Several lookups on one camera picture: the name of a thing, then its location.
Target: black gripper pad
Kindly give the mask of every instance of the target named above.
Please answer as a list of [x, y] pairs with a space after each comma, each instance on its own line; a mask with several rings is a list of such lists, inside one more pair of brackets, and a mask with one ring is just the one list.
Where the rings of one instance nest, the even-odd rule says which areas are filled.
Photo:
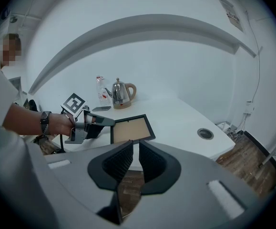
[[92, 159], [87, 170], [99, 188], [116, 191], [132, 162], [133, 142], [128, 141]]
[[141, 195], [166, 192], [181, 173], [181, 165], [175, 157], [143, 140], [139, 143], [139, 161], [145, 181]]

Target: curved shelf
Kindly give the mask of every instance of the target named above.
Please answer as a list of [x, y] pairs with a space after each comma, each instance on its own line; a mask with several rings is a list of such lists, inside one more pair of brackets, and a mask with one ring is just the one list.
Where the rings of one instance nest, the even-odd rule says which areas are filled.
[[234, 54], [239, 46], [253, 57], [256, 53], [224, 30], [192, 18], [171, 14], [145, 14], [103, 24], [73, 40], [42, 69], [31, 88], [34, 94], [55, 74], [93, 53], [132, 42], [177, 40], [208, 44]]

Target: hand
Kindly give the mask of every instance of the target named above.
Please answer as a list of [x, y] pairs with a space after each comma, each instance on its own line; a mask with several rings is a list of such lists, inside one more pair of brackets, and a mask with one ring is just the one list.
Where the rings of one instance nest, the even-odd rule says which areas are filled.
[[50, 134], [61, 134], [70, 136], [71, 129], [75, 127], [73, 125], [74, 118], [71, 114], [50, 114], [49, 115], [49, 132]]

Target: smartphone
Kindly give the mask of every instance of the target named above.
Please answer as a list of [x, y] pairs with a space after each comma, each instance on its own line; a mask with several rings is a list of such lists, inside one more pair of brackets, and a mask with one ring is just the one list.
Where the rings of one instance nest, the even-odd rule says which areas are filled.
[[111, 108], [111, 106], [96, 107], [96, 108], [92, 109], [92, 111], [106, 111], [106, 110], [109, 110], [110, 108]]

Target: white table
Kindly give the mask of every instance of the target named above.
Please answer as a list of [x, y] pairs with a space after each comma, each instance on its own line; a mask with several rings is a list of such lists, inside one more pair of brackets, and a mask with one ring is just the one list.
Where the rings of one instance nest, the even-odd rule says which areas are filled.
[[[215, 124], [193, 109], [182, 100], [156, 99], [134, 101], [126, 109], [95, 112], [114, 120], [146, 114], [156, 139], [153, 142], [170, 145], [179, 149], [204, 155], [216, 160], [221, 154], [231, 150], [235, 143]], [[202, 139], [197, 130], [206, 128], [213, 132], [212, 140]], [[84, 140], [82, 144], [65, 144], [68, 137], [63, 135], [63, 146], [66, 152], [74, 152], [96, 148], [110, 144], [110, 127], [104, 127], [96, 139]], [[53, 139], [60, 147], [60, 136]], [[139, 144], [133, 147], [133, 162], [131, 170], [142, 170], [139, 162]]]

